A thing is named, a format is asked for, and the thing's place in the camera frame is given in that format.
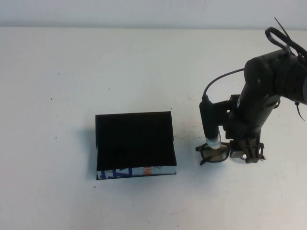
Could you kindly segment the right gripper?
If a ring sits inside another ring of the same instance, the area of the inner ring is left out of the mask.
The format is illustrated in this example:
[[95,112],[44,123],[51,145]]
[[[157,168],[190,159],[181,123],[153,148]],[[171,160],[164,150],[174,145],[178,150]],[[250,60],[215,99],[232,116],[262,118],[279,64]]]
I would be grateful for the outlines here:
[[259,96],[249,90],[243,90],[237,99],[225,132],[227,139],[243,139],[246,163],[257,163],[262,158],[261,128],[279,101],[279,95]]

